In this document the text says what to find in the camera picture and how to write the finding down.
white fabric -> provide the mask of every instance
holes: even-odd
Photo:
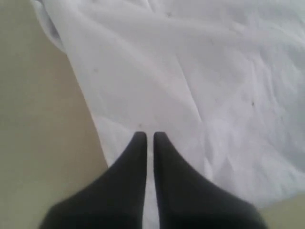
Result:
[[[149,134],[145,228],[158,227],[154,131],[258,207],[305,190],[305,1],[32,3],[70,59],[107,162]]]

wrinkled cloth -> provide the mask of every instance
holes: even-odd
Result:
[[[145,228],[158,228],[155,131],[257,207],[305,190],[305,1],[31,2],[69,57],[108,164],[135,131],[150,136]]]

beige floor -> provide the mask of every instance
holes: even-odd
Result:
[[[66,56],[29,0],[0,0],[0,228],[35,229],[47,209],[106,169]],[[303,229],[305,196],[263,210],[271,228]]]

floor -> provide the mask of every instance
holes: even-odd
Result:
[[[67,57],[29,0],[0,0],[0,228],[38,228],[48,208],[107,168]],[[305,195],[263,209],[270,228],[303,229]]]

white sheet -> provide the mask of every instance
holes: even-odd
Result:
[[[165,131],[197,171],[258,207],[305,190],[305,1],[31,1],[109,165],[135,131]],[[152,156],[150,142],[145,228],[158,227]]]

